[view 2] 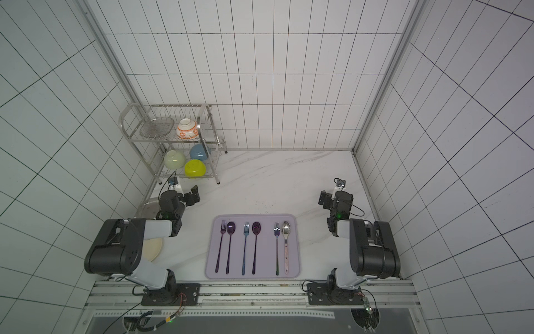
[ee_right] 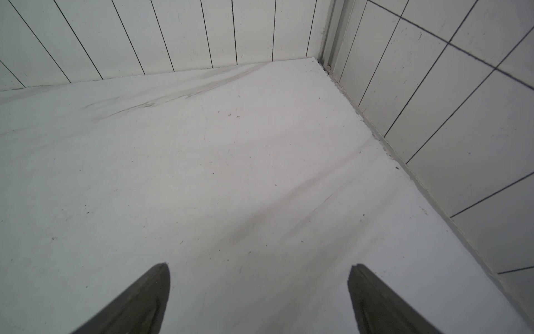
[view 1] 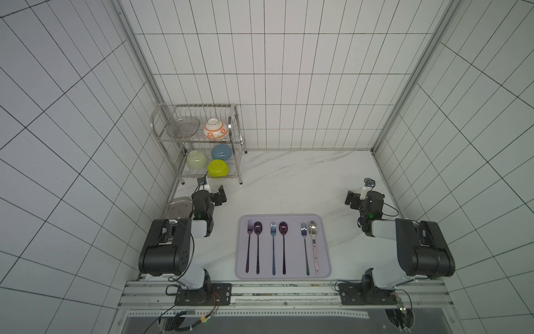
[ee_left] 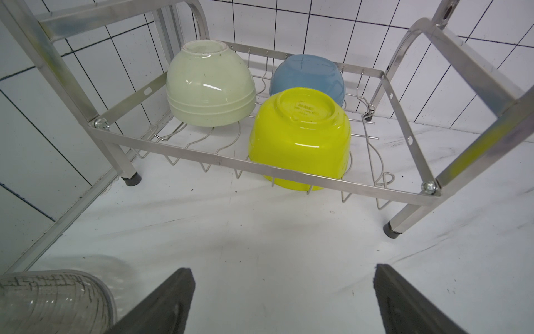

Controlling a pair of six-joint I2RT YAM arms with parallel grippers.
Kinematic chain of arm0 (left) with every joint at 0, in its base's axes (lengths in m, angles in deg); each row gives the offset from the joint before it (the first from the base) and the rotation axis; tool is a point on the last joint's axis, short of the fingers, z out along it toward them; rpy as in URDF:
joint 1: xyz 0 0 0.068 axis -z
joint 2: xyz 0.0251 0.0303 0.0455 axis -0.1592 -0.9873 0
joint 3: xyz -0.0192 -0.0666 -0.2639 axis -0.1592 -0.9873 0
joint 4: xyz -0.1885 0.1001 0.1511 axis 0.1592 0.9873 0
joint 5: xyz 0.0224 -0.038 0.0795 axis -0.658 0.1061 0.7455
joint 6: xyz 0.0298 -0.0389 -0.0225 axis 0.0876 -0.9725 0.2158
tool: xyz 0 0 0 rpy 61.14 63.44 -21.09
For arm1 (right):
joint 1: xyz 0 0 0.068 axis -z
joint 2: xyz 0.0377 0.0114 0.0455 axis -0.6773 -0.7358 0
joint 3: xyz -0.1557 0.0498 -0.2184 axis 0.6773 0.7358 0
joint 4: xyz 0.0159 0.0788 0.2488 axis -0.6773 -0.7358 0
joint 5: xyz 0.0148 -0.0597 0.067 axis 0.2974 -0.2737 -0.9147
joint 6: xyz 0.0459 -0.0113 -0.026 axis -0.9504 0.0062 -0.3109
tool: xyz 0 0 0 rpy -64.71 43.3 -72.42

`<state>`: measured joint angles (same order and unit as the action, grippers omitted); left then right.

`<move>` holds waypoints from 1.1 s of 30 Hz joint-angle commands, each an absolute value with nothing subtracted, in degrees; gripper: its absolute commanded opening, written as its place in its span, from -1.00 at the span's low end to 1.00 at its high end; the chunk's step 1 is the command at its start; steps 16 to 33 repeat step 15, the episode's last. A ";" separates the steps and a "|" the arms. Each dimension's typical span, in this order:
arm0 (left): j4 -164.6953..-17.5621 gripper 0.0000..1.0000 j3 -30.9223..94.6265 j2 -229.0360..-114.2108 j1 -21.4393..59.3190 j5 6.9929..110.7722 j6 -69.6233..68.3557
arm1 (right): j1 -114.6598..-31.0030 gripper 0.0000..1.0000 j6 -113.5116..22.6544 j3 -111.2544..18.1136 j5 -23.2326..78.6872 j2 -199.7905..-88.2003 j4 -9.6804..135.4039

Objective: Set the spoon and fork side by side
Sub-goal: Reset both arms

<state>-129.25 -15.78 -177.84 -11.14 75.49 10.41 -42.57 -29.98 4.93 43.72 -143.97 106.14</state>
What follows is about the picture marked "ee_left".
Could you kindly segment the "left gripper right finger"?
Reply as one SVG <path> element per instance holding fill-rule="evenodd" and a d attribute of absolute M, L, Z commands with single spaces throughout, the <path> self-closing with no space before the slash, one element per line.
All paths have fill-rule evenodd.
<path fill-rule="evenodd" d="M 375 268 L 374 290 L 386 333 L 464 333 L 388 264 Z"/>

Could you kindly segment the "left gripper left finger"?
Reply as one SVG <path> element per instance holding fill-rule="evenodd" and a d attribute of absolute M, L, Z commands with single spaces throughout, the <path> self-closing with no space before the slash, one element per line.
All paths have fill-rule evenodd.
<path fill-rule="evenodd" d="M 196 282 L 180 268 L 126 314 L 108 333 L 183 333 Z"/>

